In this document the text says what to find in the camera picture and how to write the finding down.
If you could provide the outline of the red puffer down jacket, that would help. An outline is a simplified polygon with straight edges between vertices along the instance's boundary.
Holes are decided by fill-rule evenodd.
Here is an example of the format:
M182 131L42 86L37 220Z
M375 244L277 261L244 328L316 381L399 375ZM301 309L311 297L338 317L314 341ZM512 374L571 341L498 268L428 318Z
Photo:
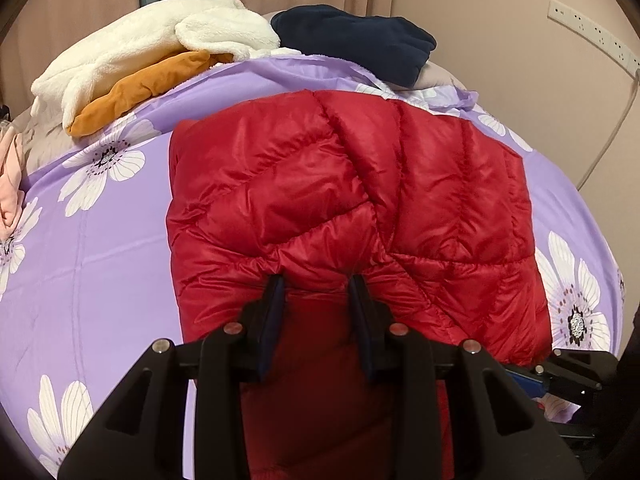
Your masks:
M347 307L370 296L425 337L532 366L551 351L523 161L466 119L299 91L176 125L171 276L186 341L239 319L272 274L286 307L242 389L256 479L384 479L390 400L368 384Z

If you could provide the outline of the purple floral bed cover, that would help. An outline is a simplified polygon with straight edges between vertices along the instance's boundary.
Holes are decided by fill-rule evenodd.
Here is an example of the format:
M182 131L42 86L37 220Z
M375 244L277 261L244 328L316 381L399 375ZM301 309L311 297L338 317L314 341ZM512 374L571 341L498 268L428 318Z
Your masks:
M393 96L336 58L248 61L199 76L25 178L24 218L1 246L1 434L17 434L46 478L142 351L181 337L165 226L172 127L296 90Z

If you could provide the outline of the pink folded garment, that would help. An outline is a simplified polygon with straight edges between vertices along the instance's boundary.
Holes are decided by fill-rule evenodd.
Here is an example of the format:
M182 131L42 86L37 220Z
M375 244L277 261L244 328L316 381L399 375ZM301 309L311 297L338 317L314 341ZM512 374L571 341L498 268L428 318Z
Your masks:
M20 189L24 169L22 136L7 120L1 121L1 240L5 242L20 222L24 192Z

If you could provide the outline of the orange folded garment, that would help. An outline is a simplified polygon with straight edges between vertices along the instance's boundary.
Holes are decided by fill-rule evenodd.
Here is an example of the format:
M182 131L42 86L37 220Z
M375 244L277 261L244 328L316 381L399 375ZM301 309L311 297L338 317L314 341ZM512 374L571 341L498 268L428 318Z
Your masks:
M105 96L87 104L66 127L66 132L72 138L90 136L139 104L161 96L218 63L233 61L232 53L184 51L168 55L160 62L119 79Z

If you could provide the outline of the navy blue fleece garment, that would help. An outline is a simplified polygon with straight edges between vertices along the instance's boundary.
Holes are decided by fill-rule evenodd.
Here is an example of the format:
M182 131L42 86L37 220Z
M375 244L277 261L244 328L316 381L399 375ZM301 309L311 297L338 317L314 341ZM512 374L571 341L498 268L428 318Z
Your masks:
M437 47L429 32L401 16L357 16L326 4L281 11L270 25L282 47L342 58L402 88L418 81Z

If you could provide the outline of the white fleece blanket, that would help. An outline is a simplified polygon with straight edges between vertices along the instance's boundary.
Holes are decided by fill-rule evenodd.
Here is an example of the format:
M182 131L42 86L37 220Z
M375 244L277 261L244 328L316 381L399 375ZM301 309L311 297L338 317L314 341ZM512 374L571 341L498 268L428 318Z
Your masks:
M160 0L134 10L63 51L34 80L32 117L63 127L119 79L181 50L229 53L235 61L295 54L263 16L240 0Z

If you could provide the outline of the white wall power strip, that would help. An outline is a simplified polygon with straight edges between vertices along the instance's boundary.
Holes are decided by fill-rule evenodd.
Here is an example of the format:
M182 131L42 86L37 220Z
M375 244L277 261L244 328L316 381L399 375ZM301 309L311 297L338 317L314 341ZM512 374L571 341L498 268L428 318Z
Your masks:
M639 57L622 40L612 35L602 25L558 0L550 0L547 18L587 40L626 72L634 77L639 69Z

